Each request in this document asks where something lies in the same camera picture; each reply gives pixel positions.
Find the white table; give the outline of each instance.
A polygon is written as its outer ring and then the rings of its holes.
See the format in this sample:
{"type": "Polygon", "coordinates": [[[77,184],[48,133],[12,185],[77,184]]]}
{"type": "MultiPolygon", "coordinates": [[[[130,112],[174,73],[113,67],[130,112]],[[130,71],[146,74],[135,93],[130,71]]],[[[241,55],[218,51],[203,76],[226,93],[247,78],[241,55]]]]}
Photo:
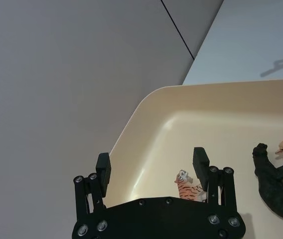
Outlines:
{"type": "Polygon", "coordinates": [[[283,79],[283,0],[224,0],[184,85],[283,79]]]}

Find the black panther figurine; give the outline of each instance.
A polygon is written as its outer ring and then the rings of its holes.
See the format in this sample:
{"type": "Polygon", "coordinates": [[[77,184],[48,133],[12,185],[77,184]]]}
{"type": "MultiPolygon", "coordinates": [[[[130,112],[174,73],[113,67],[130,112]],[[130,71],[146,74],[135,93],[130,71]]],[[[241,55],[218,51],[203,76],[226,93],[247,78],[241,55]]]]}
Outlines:
{"type": "Polygon", "coordinates": [[[259,181],[259,193],[267,206],[283,217],[283,166],[275,168],[268,159],[267,145],[259,143],[253,149],[255,174],[259,181]]]}

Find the tiger figurine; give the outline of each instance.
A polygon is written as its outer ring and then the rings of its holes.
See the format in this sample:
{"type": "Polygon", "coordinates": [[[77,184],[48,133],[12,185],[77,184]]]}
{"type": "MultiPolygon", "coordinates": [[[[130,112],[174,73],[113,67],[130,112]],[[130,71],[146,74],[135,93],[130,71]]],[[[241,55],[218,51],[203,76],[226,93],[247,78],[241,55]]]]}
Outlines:
{"type": "Polygon", "coordinates": [[[179,197],[182,199],[205,202],[207,199],[206,192],[203,191],[201,184],[194,186],[193,179],[188,176],[184,170],[180,170],[177,174],[175,183],[178,186],[179,197]]]}

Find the screw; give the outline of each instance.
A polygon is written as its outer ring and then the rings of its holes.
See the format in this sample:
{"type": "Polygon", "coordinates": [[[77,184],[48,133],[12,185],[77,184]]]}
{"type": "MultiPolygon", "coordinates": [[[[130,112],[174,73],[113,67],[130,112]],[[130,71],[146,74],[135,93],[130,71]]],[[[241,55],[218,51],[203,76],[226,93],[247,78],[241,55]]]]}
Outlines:
{"type": "Polygon", "coordinates": [[[218,171],[218,168],[217,168],[217,167],[211,167],[211,168],[210,168],[210,171],[215,173],[215,172],[218,171]]]}
{"type": "Polygon", "coordinates": [[[229,218],[228,222],[233,227],[240,226],[240,222],[239,222],[239,220],[237,218],[229,218]]]}
{"type": "Polygon", "coordinates": [[[92,174],[91,176],[90,176],[90,179],[95,179],[95,178],[97,178],[97,175],[96,175],[96,173],[94,173],[94,174],[92,174]]]}
{"type": "Polygon", "coordinates": [[[139,204],[140,206],[144,206],[145,203],[146,203],[146,202],[145,202],[144,199],[140,199],[139,202],[138,202],[138,204],[139,204]]]}
{"type": "Polygon", "coordinates": [[[75,182],[77,182],[77,183],[79,183],[82,180],[83,180],[82,176],[78,176],[77,178],[75,178],[75,182]]]}
{"type": "Polygon", "coordinates": [[[102,220],[97,224],[97,230],[99,230],[100,232],[105,230],[106,227],[107,227],[107,222],[105,220],[102,220]]]}
{"type": "Polygon", "coordinates": [[[219,224],[219,218],[216,215],[210,215],[208,220],[213,225],[219,224]]]}
{"type": "Polygon", "coordinates": [[[233,173],[233,170],[232,170],[232,168],[226,168],[226,169],[225,169],[225,172],[226,172],[226,173],[233,173]]]}
{"type": "Polygon", "coordinates": [[[166,203],[167,203],[168,205],[172,204],[172,199],[171,199],[171,198],[167,198],[167,199],[166,199],[166,203]]]}
{"type": "Polygon", "coordinates": [[[88,231],[88,227],[86,225],[81,226],[78,230],[77,230],[77,235],[79,235],[80,237],[85,235],[88,231]]]}
{"type": "Polygon", "coordinates": [[[220,229],[218,231],[218,235],[219,235],[220,238],[227,238],[228,237],[227,232],[225,230],[223,230],[223,229],[220,229]]]}

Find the plastic tray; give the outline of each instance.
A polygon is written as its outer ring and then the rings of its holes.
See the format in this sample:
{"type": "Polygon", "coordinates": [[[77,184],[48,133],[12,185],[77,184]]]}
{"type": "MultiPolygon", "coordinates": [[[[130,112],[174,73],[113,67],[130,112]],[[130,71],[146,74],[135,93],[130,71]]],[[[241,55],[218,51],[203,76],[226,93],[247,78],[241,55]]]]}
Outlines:
{"type": "Polygon", "coordinates": [[[166,87],[137,107],[111,152],[108,207],[137,198],[178,197],[180,169],[196,179],[195,146],[206,149],[210,165],[235,170],[238,211],[248,239],[282,239],[283,219],[258,193],[252,150],[268,145],[269,159],[283,140],[283,80],[166,87]]]}

